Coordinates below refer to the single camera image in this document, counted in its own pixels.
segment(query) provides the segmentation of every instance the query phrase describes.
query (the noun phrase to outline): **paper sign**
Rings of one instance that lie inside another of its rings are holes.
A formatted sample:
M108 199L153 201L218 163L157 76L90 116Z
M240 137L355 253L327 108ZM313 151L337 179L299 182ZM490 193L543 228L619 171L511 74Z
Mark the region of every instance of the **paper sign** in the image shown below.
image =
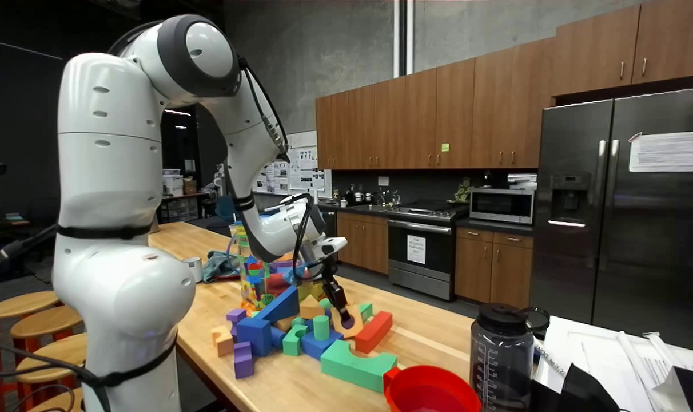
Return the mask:
M629 147L629 171L693 171L693 133L637 136Z
M406 262L428 264L428 240L420 235L406 235Z

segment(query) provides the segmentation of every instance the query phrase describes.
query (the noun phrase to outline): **refrigerator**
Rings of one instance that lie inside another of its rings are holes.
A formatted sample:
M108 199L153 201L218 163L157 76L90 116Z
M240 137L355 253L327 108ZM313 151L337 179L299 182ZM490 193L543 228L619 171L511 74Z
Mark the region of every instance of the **refrigerator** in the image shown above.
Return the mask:
M543 111L530 302L693 347L693 90Z

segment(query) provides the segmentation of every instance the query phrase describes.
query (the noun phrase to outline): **wooden table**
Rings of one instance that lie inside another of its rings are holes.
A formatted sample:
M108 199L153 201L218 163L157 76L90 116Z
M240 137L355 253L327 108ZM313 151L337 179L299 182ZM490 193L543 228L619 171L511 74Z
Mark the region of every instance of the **wooden table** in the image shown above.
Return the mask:
M205 258L209 250L225 250L228 238L184 224L159 224L149 240L175 258ZM373 311L391 311L392 330L377 346L392 353L400 367L437 365L466 377L471 318L416 299L384 294L337 277L350 302L373 302ZM269 356L255 360L255 373L232 377L232 357L217 357L209 338L215 325L225 323L225 311L240 305L238 281L199 285L186 317L177 325L177 347L238 409L385 409L381 393L355 386L319 373L307 356Z

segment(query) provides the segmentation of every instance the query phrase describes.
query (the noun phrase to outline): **lower cabinet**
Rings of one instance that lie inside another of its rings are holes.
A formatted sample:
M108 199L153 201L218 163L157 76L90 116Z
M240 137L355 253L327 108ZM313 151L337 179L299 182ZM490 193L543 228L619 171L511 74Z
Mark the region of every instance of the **lower cabinet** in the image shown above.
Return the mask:
M348 240L337 258L380 274L389 274L389 222L385 218L337 212L337 235Z
M533 238L458 228L455 296L528 307Z

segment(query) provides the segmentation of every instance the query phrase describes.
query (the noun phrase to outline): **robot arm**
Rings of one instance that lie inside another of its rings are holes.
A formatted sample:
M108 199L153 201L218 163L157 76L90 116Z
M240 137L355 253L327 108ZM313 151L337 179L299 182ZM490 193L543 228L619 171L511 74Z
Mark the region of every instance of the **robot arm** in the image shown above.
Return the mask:
M344 238L327 238L319 211L304 195L284 199L275 215L257 215L252 182L263 164L285 159L288 141L264 90L225 37L201 16L175 16L142 33L119 56L149 76L167 108L199 104L209 112L225 141L225 179L252 253L263 262L302 253L332 305L350 320L344 294L332 277Z

